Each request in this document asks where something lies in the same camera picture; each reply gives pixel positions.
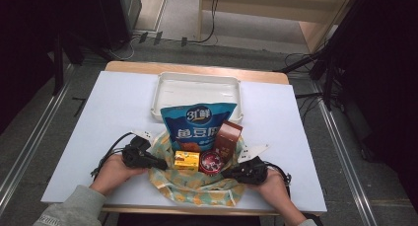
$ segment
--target gray sleeve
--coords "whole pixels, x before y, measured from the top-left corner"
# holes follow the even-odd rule
[[[65,202],[47,207],[34,226],[99,226],[98,217],[104,203],[104,195],[85,186],[77,186]]]
[[[299,226],[316,226],[316,224],[314,223],[313,220],[307,219],[307,220],[305,220],[305,222],[303,222]]]

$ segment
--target white tray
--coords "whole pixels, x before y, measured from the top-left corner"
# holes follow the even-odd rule
[[[239,123],[244,116],[240,89],[240,80],[235,77],[163,72],[159,75],[151,114],[163,120],[160,110],[166,107],[234,103],[237,106],[230,121]]]

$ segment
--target blue snack bag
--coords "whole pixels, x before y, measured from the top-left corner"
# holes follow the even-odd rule
[[[161,109],[173,150],[210,150],[222,122],[230,118],[236,106],[232,103],[216,103]]]

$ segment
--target yellow box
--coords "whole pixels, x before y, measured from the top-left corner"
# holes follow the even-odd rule
[[[199,171],[200,153],[175,151],[174,168],[177,170]]]

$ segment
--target cloth bag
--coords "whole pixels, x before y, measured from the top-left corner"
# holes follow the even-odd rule
[[[176,202],[195,205],[235,206],[244,193],[244,185],[233,179],[224,179],[221,174],[208,176],[204,173],[176,170],[174,168],[174,152],[164,132],[154,141],[150,153],[157,158],[165,159],[168,168],[163,171],[157,168],[149,170],[150,182],[159,192]],[[224,166],[227,169],[235,165],[243,149],[244,141],[240,138],[233,158]]]

